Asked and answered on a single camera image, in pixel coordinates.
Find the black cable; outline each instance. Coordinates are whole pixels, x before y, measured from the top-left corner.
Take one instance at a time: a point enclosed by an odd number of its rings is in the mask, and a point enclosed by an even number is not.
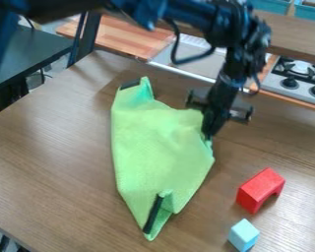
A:
[[[209,50],[205,51],[202,54],[199,55],[195,55],[195,56],[190,56],[187,58],[183,58],[183,59],[176,59],[176,54],[177,54],[177,49],[179,46],[179,42],[180,42],[180,30],[177,26],[177,24],[171,20],[171,19],[165,19],[165,21],[173,28],[174,33],[176,35],[176,41],[175,44],[171,50],[171,62],[175,65],[181,65],[181,64],[186,64],[186,63],[190,63],[193,62],[195,60],[199,60],[205,57],[210,56],[211,54],[213,54],[215,52],[215,47],[211,47]]]
[[[36,76],[36,75],[40,75],[40,73],[29,75],[29,77],[31,77],[31,76]],[[52,76],[47,75],[47,74],[44,74],[44,76],[45,76],[45,77],[48,77],[48,78],[51,78],[51,79],[53,78]]]
[[[32,21],[30,20],[30,19],[28,19],[27,17],[25,17],[25,16],[23,16],[26,20],[27,20],[27,22],[28,22],[28,24],[31,26],[31,28],[34,30],[34,25],[32,24]]]

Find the red block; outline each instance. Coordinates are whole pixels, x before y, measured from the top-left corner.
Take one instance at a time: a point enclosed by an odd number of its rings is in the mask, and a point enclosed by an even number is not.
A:
[[[265,168],[239,187],[236,202],[255,214],[271,195],[281,194],[284,183],[280,175],[271,168]]]

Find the cloth fold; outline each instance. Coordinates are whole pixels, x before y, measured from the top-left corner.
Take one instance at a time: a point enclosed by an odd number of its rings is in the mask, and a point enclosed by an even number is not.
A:
[[[117,188],[148,240],[179,213],[213,165],[200,111],[155,100],[147,77],[122,86],[111,108]]]

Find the light blue cube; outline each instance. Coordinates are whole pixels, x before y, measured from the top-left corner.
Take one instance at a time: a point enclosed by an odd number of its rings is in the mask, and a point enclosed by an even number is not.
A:
[[[253,224],[243,219],[231,228],[227,239],[240,252],[245,252],[255,245],[259,234],[260,231]]]

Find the stovetop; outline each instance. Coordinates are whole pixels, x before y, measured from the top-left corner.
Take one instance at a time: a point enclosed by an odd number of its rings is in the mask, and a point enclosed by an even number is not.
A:
[[[315,104],[315,65],[280,57],[262,89]]]

